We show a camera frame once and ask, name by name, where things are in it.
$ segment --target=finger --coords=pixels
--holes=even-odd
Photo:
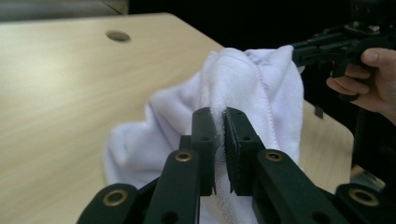
[[[393,49],[367,49],[361,55],[361,60],[381,70],[381,75],[388,80],[396,80],[396,51]]]
[[[346,68],[346,76],[348,77],[367,79],[370,77],[370,75],[371,71],[356,64],[350,63]]]
[[[340,85],[338,82],[334,80],[334,78],[329,77],[326,80],[326,84],[334,91],[338,91],[339,93],[342,93],[344,95],[355,95],[355,91],[350,91],[346,88],[344,88],[342,85]]]
[[[365,94],[369,91],[369,87],[355,78],[352,77],[337,77],[333,79],[336,83],[342,86],[344,89],[353,91],[359,94]]]

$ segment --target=cloth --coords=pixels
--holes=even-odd
[[[146,120],[121,124],[110,133],[105,154],[108,183],[141,188],[160,176],[180,136],[191,134],[192,112],[209,106],[220,134],[217,194],[201,198],[200,222],[257,223],[251,197],[230,193],[221,114],[227,106],[244,111],[267,148],[282,150],[298,163],[304,87],[292,51],[292,46],[283,46],[211,52],[191,79],[155,92],[146,106]]]

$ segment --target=brass screw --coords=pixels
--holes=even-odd
[[[379,205],[378,199],[375,195],[364,189],[350,189],[349,196],[358,203],[366,206],[375,207]]]
[[[192,159],[192,155],[188,152],[179,152],[176,154],[177,161],[189,161]]]
[[[265,153],[265,158],[270,161],[282,161],[283,156],[276,152],[267,152]]]
[[[114,189],[105,196],[105,198],[103,199],[103,203],[106,206],[114,207],[125,202],[127,197],[128,197],[128,192],[125,189]]]

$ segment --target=table surface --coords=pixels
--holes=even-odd
[[[131,39],[110,40],[109,31]],[[109,131],[222,46],[170,14],[0,23],[0,223],[76,223],[106,185]],[[352,134],[304,104],[300,165],[349,181]]]

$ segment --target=black mechanical arm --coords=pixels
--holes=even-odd
[[[396,203],[380,192],[357,184],[341,185],[334,195],[317,188],[287,154],[265,148],[242,111],[226,109],[224,131],[231,190],[253,197],[259,223],[396,223]],[[218,145],[210,109],[195,111],[192,134],[181,137],[159,178],[142,189],[102,189],[78,224],[199,223],[200,196],[215,192]]]

